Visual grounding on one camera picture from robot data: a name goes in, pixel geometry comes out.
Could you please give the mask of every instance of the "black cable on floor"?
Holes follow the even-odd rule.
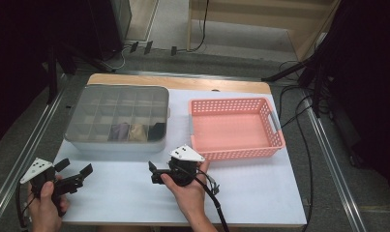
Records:
[[[284,87],[284,89],[282,90],[281,92],[281,96],[280,96],[280,105],[282,103],[282,95],[283,93],[285,93],[286,91],[288,90],[291,90],[291,89],[295,89],[295,88],[300,88],[299,86],[286,86]],[[305,232],[307,230],[307,227],[309,226],[309,223],[310,223],[310,220],[312,218],[312,212],[313,212],[313,201],[314,201],[314,183],[313,183],[313,165],[312,165],[312,155],[310,153],[310,149],[309,149],[309,145],[307,143],[307,139],[306,139],[306,136],[304,136],[304,133],[303,133],[303,130],[301,128],[301,125],[300,125],[300,121],[298,120],[298,117],[303,114],[307,109],[311,108],[312,106],[309,105],[307,106],[306,108],[304,108],[302,111],[299,112],[299,108],[300,108],[300,105],[306,100],[306,99],[309,99],[311,98],[313,95],[308,95],[306,96],[305,98],[303,98],[296,106],[295,108],[295,112],[294,112],[294,116],[292,118],[290,118],[286,123],[284,123],[282,125],[282,128],[286,125],[288,125],[289,123],[291,123],[292,121],[296,120],[297,122],[297,126],[298,126],[298,129],[300,131],[300,134],[303,138],[303,143],[304,143],[304,146],[306,148],[306,153],[307,153],[307,157],[308,157],[308,161],[309,161],[309,177],[310,177],[310,199],[309,199],[309,211],[306,215],[306,221],[307,221],[307,224],[304,225],[303,229],[302,229],[302,232]]]
[[[204,19],[203,19],[203,30],[202,30],[202,38],[201,38],[201,42],[200,44],[196,47],[196,48],[193,48],[193,49],[190,49],[190,50],[187,50],[187,49],[178,49],[177,52],[181,52],[181,51],[186,51],[186,52],[195,52],[197,51],[204,43],[204,39],[206,38],[206,20],[207,20],[207,11],[209,9],[209,1],[210,0],[207,0],[206,1],[206,10],[204,12]]]
[[[297,104],[297,107],[296,107],[296,110],[295,110],[295,119],[296,119],[296,122],[297,122],[297,126],[298,126],[298,129],[300,130],[300,134],[301,134],[301,137],[303,138],[303,142],[304,142],[304,146],[306,148],[306,152],[307,152],[307,158],[309,160],[309,173],[310,173],[310,202],[309,202],[309,211],[307,213],[307,216],[306,216],[306,220],[307,220],[307,224],[304,225],[303,229],[302,229],[302,232],[305,232],[307,230],[307,227],[309,226],[309,223],[310,223],[310,219],[312,218],[312,211],[313,211],[313,200],[314,200],[314,197],[315,197],[315,191],[314,191],[314,183],[313,183],[313,165],[312,165],[312,155],[310,153],[310,150],[309,150],[309,145],[307,143],[307,140],[306,140],[306,136],[304,136],[304,133],[303,133],[303,130],[301,128],[301,125],[300,125],[300,121],[298,120],[298,109],[300,107],[300,104],[302,102],[304,102],[306,98],[304,98],[303,100],[301,100],[298,104]]]
[[[16,184],[16,188],[15,188],[15,206],[16,206],[16,213],[17,213],[17,218],[19,221],[20,230],[22,232],[28,232],[28,225],[25,222],[24,212],[27,209],[27,207],[29,206],[29,204],[27,207],[25,207],[25,209],[23,211],[21,210],[21,208],[20,208],[20,182],[18,182]]]
[[[281,73],[282,72],[282,66],[283,65],[285,65],[285,64],[287,64],[287,63],[300,63],[299,61],[284,61],[284,62],[282,62],[280,65],[279,65],[279,73]],[[298,80],[298,78],[300,78],[300,75],[297,73],[297,71],[296,72],[294,72],[296,75],[297,75],[297,79],[293,79],[293,78],[290,78],[290,77],[288,77],[288,75],[287,76],[285,76],[285,79],[287,79],[287,80]]]

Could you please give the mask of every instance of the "cable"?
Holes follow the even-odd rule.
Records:
[[[197,8],[200,9],[200,1],[197,1]],[[200,32],[203,35],[203,28],[201,28],[200,11],[197,11],[197,17],[198,17],[198,28],[200,29]]]
[[[15,188],[15,205],[16,205],[16,213],[17,213],[17,218],[19,220],[20,230],[23,232],[28,232],[28,225],[25,223],[25,218],[23,216],[24,212],[20,209],[20,182],[17,182]]]
[[[210,198],[212,199],[213,203],[215,204],[215,207],[216,207],[216,210],[218,211],[218,215],[219,215],[219,218],[222,222],[222,227],[224,229],[225,232],[229,232],[228,231],[228,226],[227,226],[227,223],[225,222],[225,217],[223,215],[223,211],[222,211],[222,208],[221,208],[221,204],[219,203],[219,200],[216,198],[216,196],[213,194],[213,192],[209,189],[209,187],[207,187],[203,182],[201,182],[196,175],[192,175],[191,173],[189,173],[188,171],[186,171],[185,169],[181,168],[180,166],[177,166],[177,165],[173,165],[174,168],[177,168],[179,169],[180,171],[183,171],[184,173],[186,173],[187,175],[193,177],[204,189],[204,191],[207,192],[207,194],[210,196]]]
[[[313,199],[314,199],[314,197],[315,197],[314,183],[313,183],[313,164],[312,164],[312,155],[311,155],[310,150],[309,150],[309,145],[308,145],[308,143],[307,143],[306,136],[304,136],[303,130],[302,130],[301,125],[300,125],[300,121],[298,120],[298,115],[299,115],[299,113],[297,113],[297,112],[298,112],[298,108],[300,107],[300,104],[301,104],[306,98],[304,98],[303,100],[301,100],[301,101],[297,104],[297,107],[296,107],[296,110],[295,110],[295,119],[296,119],[296,122],[297,122],[298,129],[300,130],[301,137],[303,138],[304,146],[305,146],[305,148],[306,148],[307,158],[308,158],[308,160],[309,160],[309,173],[310,173],[310,203],[309,203],[309,211],[308,211],[308,213],[307,213],[307,224],[304,225],[302,232],[305,232],[305,231],[306,231],[307,227],[309,226],[310,219],[312,218]]]
[[[220,185],[217,185],[215,180],[211,176],[207,175],[207,173],[203,172],[200,169],[197,169],[197,171],[199,172],[197,174],[202,174],[207,178],[207,180],[209,181],[209,184],[210,184],[210,190],[212,191],[213,195],[216,195],[217,193],[219,193],[219,186]]]
[[[308,110],[309,108],[311,108],[312,106],[309,105],[307,106],[306,108],[304,108],[301,112],[299,112],[297,115],[295,115],[294,117],[290,118],[286,123],[284,123],[282,125],[282,128],[284,128],[285,126],[287,126],[288,124],[290,124],[291,122],[293,122],[294,120],[297,119],[298,116],[300,116],[301,114],[303,114],[304,112],[306,112],[306,110]]]
[[[122,59],[123,59],[123,63],[122,63],[121,66],[119,66],[119,67],[112,67],[111,65],[107,64],[106,62],[102,62],[102,64],[108,66],[109,68],[111,68],[111,69],[113,69],[113,70],[119,70],[119,69],[123,68],[123,67],[125,66],[125,64],[126,64],[125,55],[123,54],[123,52],[124,52],[127,48],[129,48],[129,46],[125,46],[125,47],[122,49],[122,51],[120,52],[120,54],[122,55]]]
[[[282,108],[282,98],[283,98],[283,94],[289,90],[292,90],[292,89],[306,89],[306,90],[310,90],[310,91],[313,91],[313,89],[311,88],[305,88],[305,87],[300,87],[298,85],[288,85],[286,87],[283,88],[282,92],[280,93],[280,98],[279,98],[279,120],[282,118],[282,111],[283,111],[283,108]]]
[[[29,206],[32,204],[32,202],[35,200],[35,195],[32,197],[31,201],[29,201],[29,203],[25,206],[25,208],[23,208],[22,210],[22,214],[24,215],[25,214],[25,211],[29,208]]]
[[[280,65],[279,65],[279,73],[281,73],[282,72],[282,66],[283,65],[285,65],[285,64],[287,64],[287,63],[290,63],[290,62],[295,62],[295,63],[298,63],[298,64],[300,64],[300,62],[299,61],[285,61],[285,62],[282,62]],[[297,73],[297,71],[296,72],[294,72],[296,75],[297,75],[297,77],[298,78],[300,78],[300,75]],[[292,79],[292,78],[289,78],[288,77],[288,75],[287,76],[285,76],[285,78],[287,79],[287,80],[297,80],[297,79]]]
[[[177,52],[181,52],[181,51],[186,51],[186,52],[195,52],[197,51],[204,43],[204,39],[206,38],[206,20],[207,20],[207,11],[209,9],[209,1],[210,0],[207,0],[206,1],[206,10],[204,12],[204,19],[203,19],[203,30],[202,30],[202,33],[203,33],[203,36],[201,38],[201,42],[200,44],[196,47],[196,48],[193,48],[193,49],[190,49],[190,50],[187,50],[187,49],[178,49]]]

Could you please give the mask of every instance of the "floor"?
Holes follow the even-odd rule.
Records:
[[[148,40],[159,0],[130,0],[132,19],[126,41]]]
[[[293,62],[285,62],[296,60],[285,30],[209,22],[206,24],[208,33],[202,50],[196,54],[181,53],[172,57],[170,56],[172,46],[186,47],[186,9],[187,1],[159,0],[152,25],[145,27],[150,29],[141,34],[144,35],[140,43],[142,46],[145,44],[144,37],[146,36],[146,41],[153,41],[151,53],[143,55],[143,49],[139,49],[135,53],[124,52],[126,64],[117,72],[208,74],[215,78],[259,81],[262,77],[268,77],[294,64]],[[199,42],[195,37],[200,35],[200,29],[196,32],[198,22],[193,22],[193,24],[193,46],[195,46]],[[239,33],[244,36],[242,38],[233,36],[239,35]],[[219,39],[221,34],[225,35],[223,41]],[[108,61],[113,66],[123,62],[121,55]],[[70,84],[66,87],[62,100],[58,103],[56,112],[50,120],[49,126],[45,129],[46,136],[42,138],[35,151],[30,151],[32,156],[53,159],[53,153],[59,149],[63,125],[66,125],[69,113],[66,105],[75,103],[75,97],[86,83],[88,76],[95,72],[87,64],[79,63],[78,66],[77,74],[71,76]],[[294,84],[296,78],[298,76],[293,74],[281,81],[271,83],[278,110],[280,93],[286,85]],[[47,91],[44,91],[0,142],[0,166],[3,166],[1,170],[4,170],[0,171],[0,187],[5,184],[8,170],[13,168],[19,152],[25,148],[32,129],[37,126],[36,119],[42,117],[46,98]],[[297,89],[285,94],[282,102],[282,124],[294,115],[295,107],[301,99],[302,92]],[[390,190],[385,180],[371,169],[358,169],[350,165],[347,148],[328,115],[322,115],[318,120],[326,134],[326,143],[330,146],[328,151],[324,150],[319,140],[318,130],[314,127],[315,123],[310,113],[303,114],[299,118],[312,153],[314,172],[313,214],[307,231],[390,232]],[[295,122],[284,127],[284,133],[302,202],[305,209],[308,210],[312,185],[310,185],[307,152]],[[342,173],[342,179],[336,179],[333,170],[330,169],[327,153],[334,156],[335,163],[338,165],[337,172]],[[353,226],[349,220],[350,212],[346,211],[344,194],[339,192],[338,188],[342,181],[348,187],[355,206],[358,207],[361,221],[364,222],[359,227]],[[18,231],[16,225],[11,223],[11,218],[15,220],[14,204],[6,206],[5,213],[0,218],[0,232]],[[241,229],[243,232],[301,230],[301,228]],[[95,227],[65,225],[62,231],[95,231]]]

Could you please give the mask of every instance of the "black cable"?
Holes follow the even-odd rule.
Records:
[[[122,65],[121,65],[121,66],[112,67],[111,65],[109,65],[109,64],[106,63],[106,61],[112,59],[114,56],[112,56],[110,59],[107,59],[107,60],[105,60],[105,61],[102,61],[101,63],[102,63],[103,65],[107,66],[108,68],[112,69],[113,71],[116,71],[116,70],[119,70],[119,69],[123,68],[123,67],[125,66],[125,64],[126,64],[126,58],[125,58],[125,55],[124,55],[123,52],[124,52],[127,48],[129,48],[129,47],[130,47],[130,46],[125,45],[125,46],[122,48],[122,50],[120,51],[120,55],[122,56]]]
[[[297,71],[299,71],[299,70],[301,70],[303,68],[310,69],[310,64],[312,62],[313,62],[312,58],[309,57],[306,60],[301,61],[301,62],[297,63],[296,65],[294,65],[294,66],[292,66],[290,68],[285,69],[284,71],[281,71],[281,72],[279,72],[277,74],[274,74],[274,75],[272,75],[270,77],[264,77],[264,78],[261,79],[261,81],[266,81],[266,82],[267,81],[277,81],[277,80],[279,80],[279,79],[281,79],[281,78],[283,78],[283,77],[285,77],[285,76],[287,76],[287,75],[289,75],[291,73],[295,73],[295,72],[297,72]]]
[[[295,119],[296,119],[296,122],[297,122],[297,126],[298,126],[298,129],[300,130],[300,134],[301,134],[301,137],[303,138],[303,142],[304,142],[304,146],[306,148],[306,152],[307,152],[307,158],[309,160],[309,172],[310,172],[310,202],[309,202],[309,211],[307,213],[307,224],[304,225],[303,227],[303,230],[302,232],[305,232],[307,227],[309,226],[309,223],[310,223],[310,219],[312,218],[312,211],[313,211],[313,199],[314,199],[314,196],[315,196],[315,191],[314,191],[314,183],[313,183],[313,166],[312,166],[312,155],[310,153],[310,150],[309,150],[309,145],[307,143],[307,140],[306,140],[306,136],[304,136],[304,133],[303,133],[303,130],[301,128],[301,125],[300,125],[300,121],[298,120],[298,108],[300,107],[300,104],[306,99],[304,98],[303,100],[301,100],[298,104],[297,104],[297,107],[296,107],[296,110],[295,110]]]
[[[297,64],[300,63],[299,61],[284,61],[284,62],[282,62],[282,63],[279,65],[279,73],[282,72],[282,66],[285,65],[285,64],[287,64],[287,63],[290,63],[290,62],[294,62],[294,63],[297,63]],[[297,75],[298,78],[300,77],[300,75],[297,73],[297,71],[294,72],[294,73]],[[288,77],[288,75],[286,75],[285,78],[286,78],[287,80],[297,80],[297,79],[298,79],[298,78],[297,78],[297,79],[292,79],[292,78]]]
[[[186,52],[195,52],[197,51],[204,43],[204,39],[206,38],[206,20],[207,20],[207,10],[209,9],[209,1],[210,0],[207,0],[206,1],[206,10],[204,12],[204,19],[203,19],[203,36],[202,36],[202,39],[201,39],[201,42],[200,44],[196,47],[196,48],[193,48],[193,49],[190,49],[190,50],[187,50],[187,49],[178,49],[177,51],[180,52],[180,51],[186,51]]]
[[[282,128],[284,128],[285,126],[287,126],[288,124],[290,124],[291,122],[293,122],[294,120],[297,119],[298,116],[300,116],[301,114],[303,114],[306,110],[308,110],[309,108],[311,108],[312,106],[309,105],[307,106],[306,108],[304,108],[301,112],[299,112],[297,115],[293,116],[292,118],[290,118],[286,123],[284,123],[282,125]]]
[[[197,169],[197,171],[199,172],[197,174],[202,174],[202,175],[204,175],[207,178],[207,180],[209,181],[210,189],[211,189],[213,195],[218,194],[220,185],[217,185],[215,180],[212,177],[210,177],[209,175],[207,175],[207,173],[205,173],[204,171],[202,171],[200,169]]]
[[[29,203],[25,206],[25,208],[23,208],[22,210],[22,214],[24,215],[25,214],[25,211],[29,208],[29,206],[32,204],[32,202],[35,200],[35,195],[32,197],[31,201],[29,201]]]
[[[306,90],[311,90],[313,91],[313,89],[310,89],[310,88],[305,88],[305,87],[300,87],[298,85],[288,85],[286,87],[283,88],[282,92],[280,93],[280,98],[279,98],[279,120],[281,119],[282,117],[282,111],[283,111],[283,107],[282,107],[282,104],[283,104],[283,94],[289,90],[292,90],[292,89],[306,89]]]
[[[20,230],[23,232],[28,232],[28,225],[25,223],[25,218],[23,216],[24,212],[22,212],[22,210],[20,208],[20,182],[17,182],[16,188],[15,188],[15,205],[16,205],[16,213],[17,213],[17,218],[19,221]]]
[[[225,216],[223,215],[221,204],[220,204],[219,200],[216,198],[216,196],[213,194],[213,192],[209,189],[209,187],[207,187],[203,182],[201,182],[197,178],[196,175],[192,175],[191,173],[189,173],[188,171],[186,171],[185,169],[183,169],[183,168],[181,168],[181,167],[179,167],[177,165],[173,165],[173,167],[175,167],[175,168],[179,169],[180,171],[183,171],[187,175],[193,177],[203,187],[204,191],[210,196],[210,198],[212,199],[213,203],[215,204],[215,207],[216,207],[216,210],[218,211],[218,215],[219,215],[219,218],[221,220],[222,227],[223,227],[224,231],[225,232],[229,232],[227,223],[225,222]]]

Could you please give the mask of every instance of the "wooden table edge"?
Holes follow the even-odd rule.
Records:
[[[270,86],[265,82],[210,79],[189,75],[186,77],[96,73],[90,76],[87,84],[157,85],[168,89],[271,94]]]

